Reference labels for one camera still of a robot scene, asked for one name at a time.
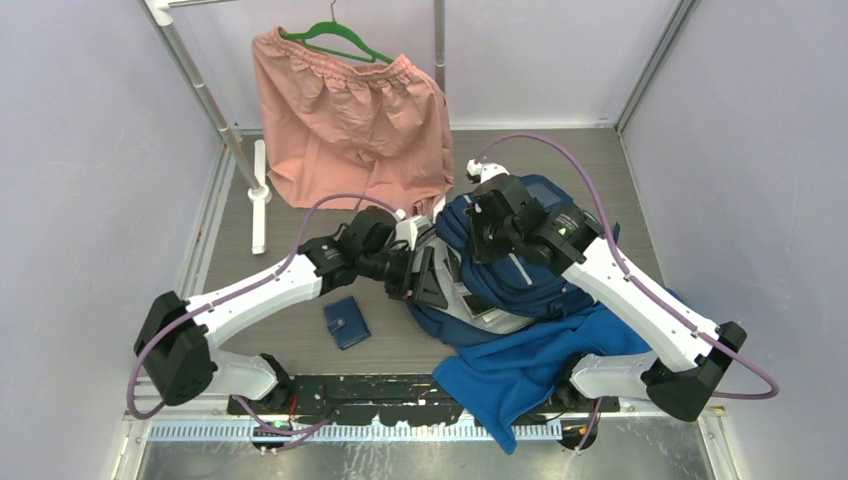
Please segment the grey magazine stack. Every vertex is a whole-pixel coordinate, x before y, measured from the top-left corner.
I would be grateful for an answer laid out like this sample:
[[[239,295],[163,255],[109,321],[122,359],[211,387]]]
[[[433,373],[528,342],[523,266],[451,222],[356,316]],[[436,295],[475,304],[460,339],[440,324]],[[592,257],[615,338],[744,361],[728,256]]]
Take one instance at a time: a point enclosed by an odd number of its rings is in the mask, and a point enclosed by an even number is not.
[[[495,335],[507,335],[531,325],[529,317],[508,313],[481,296],[472,293],[460,278],[459,254],[435,235],[422,241],[421,248],[434,249],[433,266],[438,286],[444,294],[447,306],[437,307],[444,313],[458,318],[464,324]]]

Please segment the metal clothes rack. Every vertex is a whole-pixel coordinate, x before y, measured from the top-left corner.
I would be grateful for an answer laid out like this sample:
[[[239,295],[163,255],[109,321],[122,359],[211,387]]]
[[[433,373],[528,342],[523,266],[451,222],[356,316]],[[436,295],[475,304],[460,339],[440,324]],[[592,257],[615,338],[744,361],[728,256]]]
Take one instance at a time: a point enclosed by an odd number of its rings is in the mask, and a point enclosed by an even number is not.
[[[267,184],[266,147],[262,140],[254,143],[254,156],[248,158],[241,144],[241,137],[234,124],[227,120],[219,104],[214,98],[208,83],[202,76],[191,53],[184,44],[178,29],[174,25],[173,11],[180,8],[201,6],[201,1],[159,1],[146,0],[142,3],[150,14],[153,24],[161,33],[166,47],[173,55],[179,71],[187,79],[193,93],[199,100],[206,115],[211,120],[224,145],[224,153],[236,162],[242,177],[248,183],[247,198],[251,204],[251,253],[262,255],[267,251],[267,205],[272,199],[272,192]],[[335,3],[329,3],[330,19],[318,22],[304,32],[290,33],[286,37],[304,46],[310,40],[322,35],[332,35],[342,38],[360,51],[358,55],[348,52],[335,51],[317,46],[315,49],[339,57],[348,58],[364,63],[390,63],[391,59],[369,46],[350,27],[337,21]]]

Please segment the small blue wallet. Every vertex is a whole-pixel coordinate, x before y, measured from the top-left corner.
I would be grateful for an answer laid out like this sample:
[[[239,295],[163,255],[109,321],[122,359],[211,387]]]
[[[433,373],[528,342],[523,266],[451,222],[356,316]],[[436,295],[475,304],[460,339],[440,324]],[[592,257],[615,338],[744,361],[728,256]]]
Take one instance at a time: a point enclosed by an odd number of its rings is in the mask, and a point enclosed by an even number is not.
[[[371,337],[354,297],[348,296],[325,305],[323,313],[327,330],[339,350],[348,350]]]

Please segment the blue cloth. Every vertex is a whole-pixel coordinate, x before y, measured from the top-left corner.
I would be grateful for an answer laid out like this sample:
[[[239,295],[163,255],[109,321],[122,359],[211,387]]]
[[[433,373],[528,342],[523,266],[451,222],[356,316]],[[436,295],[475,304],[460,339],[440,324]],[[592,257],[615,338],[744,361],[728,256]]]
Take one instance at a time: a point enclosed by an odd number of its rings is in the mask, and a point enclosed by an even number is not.
[[[513,422],[550,398],[555,377],[569,357],[649,350],[637,333],[598,303],[556,321],[459,348],[432,376],[511,455],[517,447]]]

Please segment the navy blue backpack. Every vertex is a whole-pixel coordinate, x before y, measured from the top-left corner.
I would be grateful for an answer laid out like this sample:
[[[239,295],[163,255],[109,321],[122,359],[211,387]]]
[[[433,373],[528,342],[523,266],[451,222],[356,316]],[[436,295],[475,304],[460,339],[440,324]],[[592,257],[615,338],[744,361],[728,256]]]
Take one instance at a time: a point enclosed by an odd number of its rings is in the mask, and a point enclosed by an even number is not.
[[[471,192],[450,201],[436,216],[435,235],[459,258],[457,273],[470,294],[508,315],[505,322],[470,319],[467,312],[448,313],[427,305],[407,306],[414,321],[430,336],[452,347],[493,341],[536,322],[557,321],[595,303],[591,295],[545,268],[510,255],[480,264],[470,252],[471,227],[465,210]]]

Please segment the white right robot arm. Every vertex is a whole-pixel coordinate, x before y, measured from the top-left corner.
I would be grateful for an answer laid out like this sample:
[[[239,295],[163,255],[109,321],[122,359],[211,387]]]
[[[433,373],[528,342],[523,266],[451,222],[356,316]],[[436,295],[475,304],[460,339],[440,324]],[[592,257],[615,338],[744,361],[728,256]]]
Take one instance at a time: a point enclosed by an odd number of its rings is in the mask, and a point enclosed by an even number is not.
[[[572,355],[554,386],[558,403],[577,411],[595,398],[631,397],[678,420],[696,420],[744,344],[745,330],[734,322],[718,325],[654,280],[640,279],[601,223],[573,202],[544,206],[497,163],[469,161],[466,175],[476,186],[466,211],[474,260],[514,254],[544,267],[607,307],[650,348]]]

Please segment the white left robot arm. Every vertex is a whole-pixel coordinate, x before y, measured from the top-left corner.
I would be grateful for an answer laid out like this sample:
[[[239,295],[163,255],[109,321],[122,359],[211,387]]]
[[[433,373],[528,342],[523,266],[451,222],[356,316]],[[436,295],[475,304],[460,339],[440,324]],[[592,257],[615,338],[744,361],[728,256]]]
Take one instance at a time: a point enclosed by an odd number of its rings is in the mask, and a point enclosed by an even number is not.
[[[282,365],[269,354],[227,352],[224,343],[360,277],[382,283],[393,300],[445,309],[451,279],[446,257],[447,246],[428,217],[400,220],[369,207],[335,233],[301,243],[280,264],[225,288],[189,299],[173,291],[158,296],[134,351],[165,406],[217,393],[277,413],[293,394]]]

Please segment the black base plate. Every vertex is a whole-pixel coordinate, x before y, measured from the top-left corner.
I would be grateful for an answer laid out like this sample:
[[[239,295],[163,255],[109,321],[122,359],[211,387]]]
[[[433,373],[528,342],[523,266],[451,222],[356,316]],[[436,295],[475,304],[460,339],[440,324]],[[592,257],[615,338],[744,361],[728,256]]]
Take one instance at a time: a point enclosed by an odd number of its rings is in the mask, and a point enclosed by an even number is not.
[[[308,425],[329,418],[340,426],[449,426],[465,413],[429,374],[298,375],[274,399],[247,404],[262,417],[291,415]]]

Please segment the pink shorts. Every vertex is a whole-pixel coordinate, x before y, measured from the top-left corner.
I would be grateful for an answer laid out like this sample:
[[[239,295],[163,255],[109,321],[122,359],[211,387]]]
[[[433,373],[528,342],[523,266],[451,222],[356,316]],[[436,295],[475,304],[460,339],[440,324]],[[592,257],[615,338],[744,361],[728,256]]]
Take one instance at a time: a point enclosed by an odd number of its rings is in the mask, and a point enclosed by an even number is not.
[[[269,178],[292,207],[343,194],[432,215],[454,185],[447,98],[403,55],[351,65],[288,40],[277,27],[252,41]]]

